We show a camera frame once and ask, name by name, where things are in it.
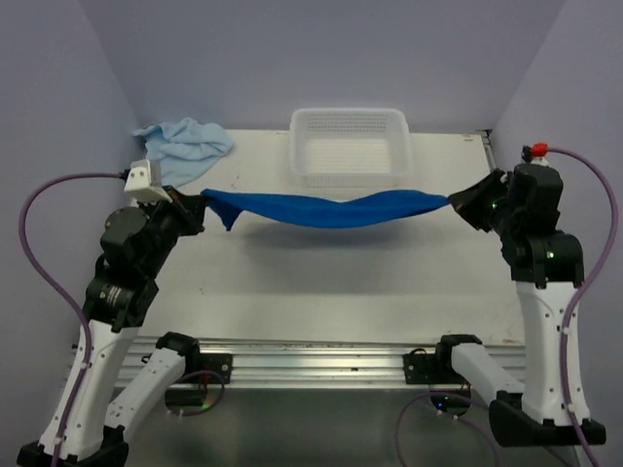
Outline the dark blue towel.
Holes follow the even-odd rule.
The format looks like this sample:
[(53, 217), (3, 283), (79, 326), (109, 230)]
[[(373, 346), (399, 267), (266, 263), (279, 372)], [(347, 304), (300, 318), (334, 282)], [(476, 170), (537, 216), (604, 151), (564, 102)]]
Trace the dark blue towel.
[(228, 231), (243, 212), (299, 227), (354, 229), (426, 214), (449, 204), (445, 196), (417, 190), (389, 190), (348, 201), (211, 189), (202, 195)]

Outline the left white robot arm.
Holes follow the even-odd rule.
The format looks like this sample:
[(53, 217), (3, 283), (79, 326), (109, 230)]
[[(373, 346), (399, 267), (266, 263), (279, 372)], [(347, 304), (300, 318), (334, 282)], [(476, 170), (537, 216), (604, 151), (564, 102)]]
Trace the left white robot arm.
[(159, 292), (156, 277), (177, 240), (203, 232), (207, 199), (166, 189), (153, 204), (112, 213), (95, 275), (79, 306), (76, 356), (55, 414), (41, 437), (23, 446), (19, 466), (123, 466), (137, 426), (175, 383), (224, 386), (202, 363), (196, 339), (168, 332), (120, 393), (114, 392), (129, 348)]

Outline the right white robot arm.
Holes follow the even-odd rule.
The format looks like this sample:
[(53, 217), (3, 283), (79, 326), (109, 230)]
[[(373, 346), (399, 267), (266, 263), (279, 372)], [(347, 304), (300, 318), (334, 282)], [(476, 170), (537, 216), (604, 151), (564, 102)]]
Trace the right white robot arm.
[(520, 163), (450, 195), (472, 228), (494, 232), (510, 267), (524, 323), (525, 378), (512, 377), (473, 335), (445, 335), (433, 352), (403, 356), (408, 384), (466, 384), (484, 400), (502, 447), (567, 447), (606, 441), (586, 404), (577, 348), (584, 283), (579, 240), (557, 228), (564, 182), (557, 170)]

